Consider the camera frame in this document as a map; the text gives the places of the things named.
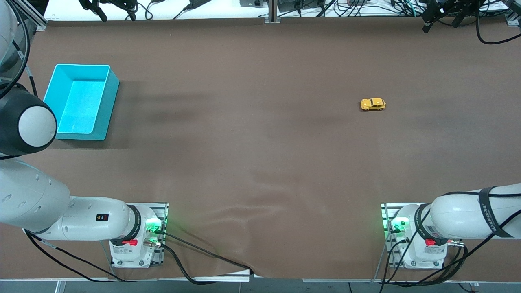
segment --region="brown table surface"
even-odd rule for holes
[[[52,23],[29,61],[42,96],[58,63],[109,64],[121,85],[106,141],[55,141],[24,159],[76,196],[169,202],[169,231],[280,278],[372,278],[381,202],[520,181],[519,41],[423,34],[420,19],[284,22]],[[482,33],[517,30],[483,21]],[[374,96],[387,109],[360,111]],[[0,225],[0,237],[1,278],[76,277],[19,228]],[[97,241],[58,244],[108,268]],[[171,245],[192,275],[239,270]],[[492,241],[455,279],[520,282],[519,252]],[[181,276],[168,256],[117,272]]]

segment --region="black strap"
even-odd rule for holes
[[[490,205],[490,198],[489,193],[492,187],[483,188],[479,191],[479,205],[481,207],[481,213],[483,214],[483,217],[485,218],[485,221],[487,221],[487,224],[489,225],[490,230],[494,235],[501,237],[501,238],[512,238],[512,235],[508,234],[503,230],[499,224],[498,221],[496,221],[494,212],[492,211],[492,206]]]

